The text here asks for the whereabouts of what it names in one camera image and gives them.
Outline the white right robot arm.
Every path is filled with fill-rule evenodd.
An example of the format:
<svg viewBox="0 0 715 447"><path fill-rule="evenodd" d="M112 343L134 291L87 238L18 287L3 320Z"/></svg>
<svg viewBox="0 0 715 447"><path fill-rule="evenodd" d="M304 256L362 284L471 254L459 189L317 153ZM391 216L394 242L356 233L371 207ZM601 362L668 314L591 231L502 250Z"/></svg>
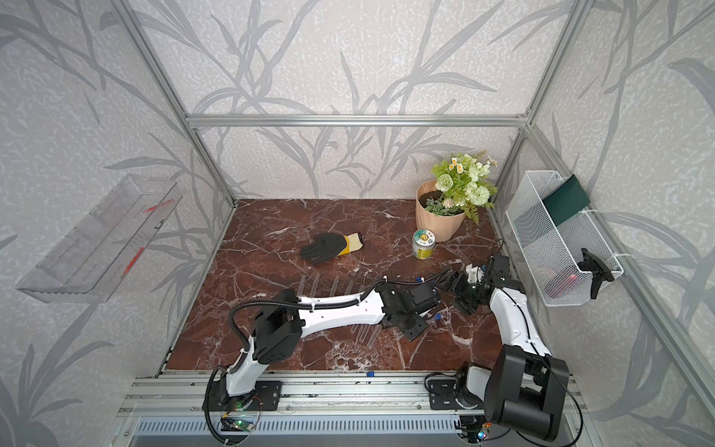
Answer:
<svg viewBox="0 0 715 447"><path fill-rule="evenodd" d="M555 441L570 372L542 342L530 315L526 290L513 279L509 258L492 255L485 266L469 264L439 279L465 314L489 307L502 348L490 370L465 363L456 372L452 399L459 409L482 409L488 423L542 441Z"/></svg>

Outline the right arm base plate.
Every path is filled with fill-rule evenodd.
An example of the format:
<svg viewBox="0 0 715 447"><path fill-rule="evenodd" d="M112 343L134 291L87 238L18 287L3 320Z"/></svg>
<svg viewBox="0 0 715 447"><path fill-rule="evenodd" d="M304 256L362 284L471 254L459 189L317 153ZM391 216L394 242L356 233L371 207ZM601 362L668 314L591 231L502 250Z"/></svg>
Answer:
<svg viewBox="0 0 715 447"><path fill-rule="evenodd" d="M483 402L479 399L466 400L459 398L455 390L455 379L451 377L434 376L426 379L429 407L435 411L481 411Z"/></svg>

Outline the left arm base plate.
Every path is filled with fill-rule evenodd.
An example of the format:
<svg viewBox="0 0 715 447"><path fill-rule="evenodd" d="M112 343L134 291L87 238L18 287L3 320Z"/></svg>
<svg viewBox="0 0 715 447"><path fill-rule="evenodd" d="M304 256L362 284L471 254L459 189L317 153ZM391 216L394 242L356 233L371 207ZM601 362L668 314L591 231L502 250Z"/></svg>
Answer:
<svg viewBox="0 0 715 447"><path fill-rule="evenodd" d="M282 383L280 381L258 381L249 393L230 397L225 380L213 381L209 394L205 397L202 410L212 412L249 411L275 412L279 406Z"/></svg>

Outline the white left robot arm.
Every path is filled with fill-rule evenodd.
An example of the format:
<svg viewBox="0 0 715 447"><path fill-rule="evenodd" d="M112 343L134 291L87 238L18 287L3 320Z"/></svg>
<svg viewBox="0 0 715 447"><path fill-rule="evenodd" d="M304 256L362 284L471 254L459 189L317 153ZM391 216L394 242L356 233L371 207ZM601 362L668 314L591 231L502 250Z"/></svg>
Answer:
<svg viewBox="0 0 715 447"><path fill-rule="evenodd" d="M323 331L353 325L396 327L410 341L426 331L426 314L441 302L431 282L380 279L356 294L313 298L287 289L270 301L242 303L228 325L243 344L225 374L229 398L253 393L268 366L286 361L299 341Z"/></svg>

